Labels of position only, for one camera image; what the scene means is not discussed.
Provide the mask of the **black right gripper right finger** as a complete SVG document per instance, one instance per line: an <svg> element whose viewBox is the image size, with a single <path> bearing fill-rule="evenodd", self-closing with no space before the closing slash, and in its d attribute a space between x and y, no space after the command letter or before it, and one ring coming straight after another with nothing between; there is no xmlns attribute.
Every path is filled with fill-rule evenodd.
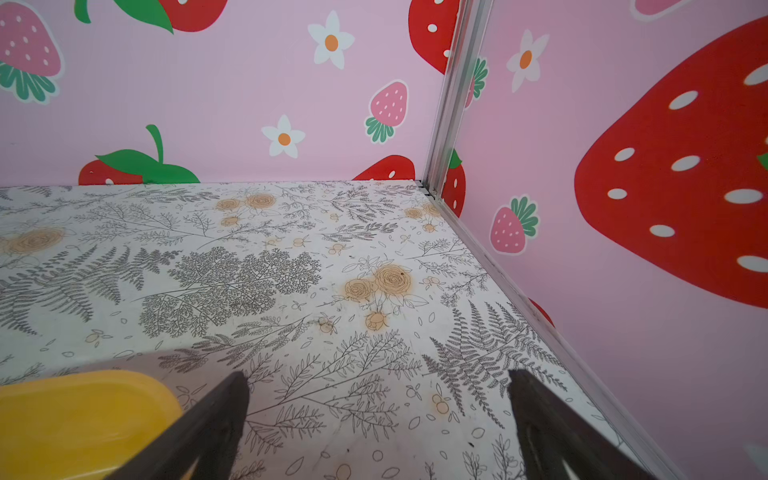
<svg viewBox="0 0 768 480"><path fill-rule="evenodd" d="M654 478L530 372L514 369L509 377L508 394L527 478Z"/></svg>

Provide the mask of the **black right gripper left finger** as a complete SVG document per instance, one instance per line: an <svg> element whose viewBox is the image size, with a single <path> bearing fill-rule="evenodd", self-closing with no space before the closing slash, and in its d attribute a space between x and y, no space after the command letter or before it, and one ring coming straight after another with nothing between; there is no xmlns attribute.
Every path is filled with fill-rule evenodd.
<svg viewBox="0 0 768 480"><path fill-rule="evenodd" d="M243 434L250 391L228 375L110 479L227 479Z"/></svg>

